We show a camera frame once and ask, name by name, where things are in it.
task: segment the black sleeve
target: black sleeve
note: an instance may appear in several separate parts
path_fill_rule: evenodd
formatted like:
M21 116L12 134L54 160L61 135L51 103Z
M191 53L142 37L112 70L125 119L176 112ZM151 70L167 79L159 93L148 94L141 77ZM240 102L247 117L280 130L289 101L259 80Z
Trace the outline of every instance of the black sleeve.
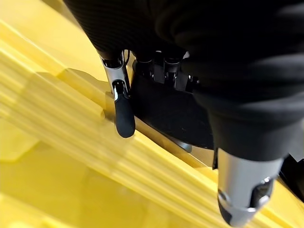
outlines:
M304 2L155 0L156 33L190 53L215 147L269 161L303 150Z

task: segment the ribbed yellow surface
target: ribbed yellow surface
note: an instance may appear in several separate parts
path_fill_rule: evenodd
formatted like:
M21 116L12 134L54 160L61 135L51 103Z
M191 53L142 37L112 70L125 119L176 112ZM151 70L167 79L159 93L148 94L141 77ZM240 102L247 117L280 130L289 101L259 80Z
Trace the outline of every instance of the ribbed yellow surface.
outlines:
M39 0L0 4L0 117L32 140L1 154L2 192L82 228L228 227L216 171L139 120L132 138L118 136L99 58L61 2L57 11ZM303 218L276 183L247 227L304 227Z

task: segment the black fingertip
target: black fingertip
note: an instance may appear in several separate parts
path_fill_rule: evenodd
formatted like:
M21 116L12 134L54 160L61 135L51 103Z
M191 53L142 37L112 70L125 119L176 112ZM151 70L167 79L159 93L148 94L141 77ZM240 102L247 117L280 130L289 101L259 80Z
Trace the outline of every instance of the black fingertip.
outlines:
M119 94L115 100L116 129L123 138L131 137L135 132L135 119L127 98Z

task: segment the black rubber tip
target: black rubber tip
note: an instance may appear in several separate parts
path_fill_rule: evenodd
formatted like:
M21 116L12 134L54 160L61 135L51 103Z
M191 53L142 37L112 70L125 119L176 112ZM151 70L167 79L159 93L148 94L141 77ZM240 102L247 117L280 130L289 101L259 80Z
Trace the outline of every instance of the black rubber tip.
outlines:
M226 211L225 208L223 208L223 206L219 201L218 201L218 208L225 222L227 222L230 225L230 221L232 219L231 214L228 211Z
M135 132L135 119L127 98L119 94L115 100L116 129L123 138L131 137Z

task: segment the yellow plastic surface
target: yellow plastic surface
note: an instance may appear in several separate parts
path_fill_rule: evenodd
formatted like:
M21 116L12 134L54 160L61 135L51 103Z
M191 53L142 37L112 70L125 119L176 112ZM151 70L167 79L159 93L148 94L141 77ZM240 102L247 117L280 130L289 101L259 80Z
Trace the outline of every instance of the yellow plastic surface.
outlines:
M60 1L47 3L0 2L0 130L10 133L0 134L0 191L12 202L0 202L0 227L228 227L216 171L139 120L132 138L117 135L96 51ZM246 227L304 228L303 218L276 182Z

